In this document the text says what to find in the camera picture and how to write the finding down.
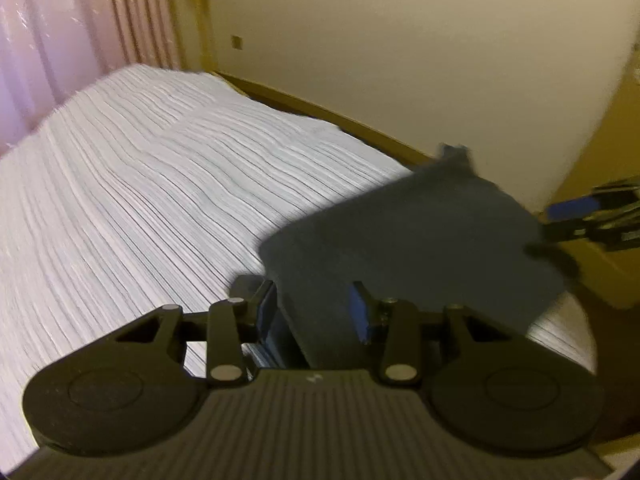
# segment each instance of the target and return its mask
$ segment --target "dark gray cloth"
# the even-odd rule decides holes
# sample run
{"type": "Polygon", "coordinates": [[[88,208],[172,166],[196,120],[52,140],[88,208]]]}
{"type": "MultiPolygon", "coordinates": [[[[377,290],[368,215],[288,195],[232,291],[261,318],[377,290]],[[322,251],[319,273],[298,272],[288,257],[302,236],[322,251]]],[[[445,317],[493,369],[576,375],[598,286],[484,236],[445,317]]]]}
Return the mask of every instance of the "dark gray cloth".
{"type": "Polygon", "coordinates": [[[259,254],[278,306],[313,367],[362,366],[348,287],[421,310],[475,309],[525,333],[564,290],[562,276],[524,253],[537,220],[479,178],[466,149],[400,180],[316,212],[265,240],[259,254]]]}

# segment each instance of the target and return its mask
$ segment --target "curtain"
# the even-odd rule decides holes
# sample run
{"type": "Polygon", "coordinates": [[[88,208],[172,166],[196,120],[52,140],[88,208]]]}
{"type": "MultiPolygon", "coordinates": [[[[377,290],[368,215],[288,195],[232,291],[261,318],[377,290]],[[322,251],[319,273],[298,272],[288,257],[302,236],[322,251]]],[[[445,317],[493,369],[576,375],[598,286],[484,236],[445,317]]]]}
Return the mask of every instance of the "curtain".
{"type": "Polygon", "coordinates": [[[0,0],[0,154],[126,64],[180,68],[168,0],[0,0]]]}

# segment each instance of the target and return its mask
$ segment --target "wooden trim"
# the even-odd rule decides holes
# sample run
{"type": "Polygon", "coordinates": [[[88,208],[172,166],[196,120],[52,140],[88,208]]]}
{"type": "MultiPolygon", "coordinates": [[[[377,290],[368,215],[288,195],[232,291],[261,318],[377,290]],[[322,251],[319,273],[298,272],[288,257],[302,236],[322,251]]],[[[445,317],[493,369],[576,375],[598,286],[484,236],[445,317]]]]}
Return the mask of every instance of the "wooden trim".
{"type": "Polygon", "coordinates": [[[218,72],[210,72],[213,75],[217,75],[219,77],[221,77],[222,79],[225,80],[226,84],[228,84],[229,86],[231,86],[231,88],[233,88],[236,92],[238,92],[240,95],[243,95],[244,97],[249,97],[249,95],[247,95],[246,92],[242,91],[241,89],[239,89],[236,85],[234,85],[231,81],[229,81],[226,77],[224,77],[222,74],[219,74],[218,72]]]}
{"type": "Polygon", "coordinates": [[[249,97],[255,97],[257,100],[271,105],[274,108],[279,108],[280,110],[304,114],[333,123],[341,130],[362,140],[364,143],[380,150],[386,155],[391,156],[405,166],[416,166],[431,160],[427,155],[418,150],[414,150],[399,140],[395,140],[382,132],[342,115],[338,115],[326,108],[269,88],[268,86],[237,78],[230,74],[220,72],[218,72],[218,74],[244,91],[249,97]]]}
{"type": "Polygon", "coordinates": [[[591,447],[600,456],[606,456],[627,451],[640,450],[640,433],[625,436],[610,442],[604,442],[591,447]]]}

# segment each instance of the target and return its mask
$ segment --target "wall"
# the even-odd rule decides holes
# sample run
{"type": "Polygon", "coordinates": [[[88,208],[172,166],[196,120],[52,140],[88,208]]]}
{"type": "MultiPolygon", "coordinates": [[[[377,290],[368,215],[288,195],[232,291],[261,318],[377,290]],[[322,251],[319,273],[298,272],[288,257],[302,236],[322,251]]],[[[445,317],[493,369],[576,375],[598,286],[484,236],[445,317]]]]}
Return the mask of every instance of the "wall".
{"type": "MultiPolygon", "coordinates": [[[[553,200],[559,202],[590,192],[593,186],[640,175],[640,35],[600,127],[580,154],[553,200]]],[[[585,240],[563,244],[580,263],[582,282],[608,304],[629,308],[640,304],[640,251],[605,252],[585,240]]]]}
{"type": "Polygon", "coordinates": [[[466,144],[482,176],[533,209],[596,129],[640,17],[640,0],[209,3],[221,72],[427,154],[466,144]]]}
{"type": "Polygon", "coordinates": [[[112,70],[179,68],[168,0],[0,0],[0,155],[112,70]]]}
{"type": "Polygon", "coordinates": [[[189,70],[202,70],[200,61],[200,32],[198,31],[198,13],[195,0],[172,0],[174,15],[180,16],[175,21],[176,36],[183,55],[183,66],[189,70]]]}

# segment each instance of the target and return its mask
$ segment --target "mattress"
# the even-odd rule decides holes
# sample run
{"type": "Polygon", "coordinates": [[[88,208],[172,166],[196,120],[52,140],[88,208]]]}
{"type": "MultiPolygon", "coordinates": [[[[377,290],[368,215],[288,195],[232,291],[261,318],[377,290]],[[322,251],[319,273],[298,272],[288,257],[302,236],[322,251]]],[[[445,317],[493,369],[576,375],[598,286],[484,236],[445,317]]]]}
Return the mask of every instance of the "mattress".
{"type": "MultiPolygon", "coordinates": [[[[262,271],[270,232],[407,171],[213,75],[135,65],[78,92],[0,160],[0,469],[35,448],[37,370],[159,305],[205,310],[262,271]]],[[[571,296],[529,335],[594,369],[571,296]]],[[[204,359],[191,344],[186,367],[204,359]]]]}

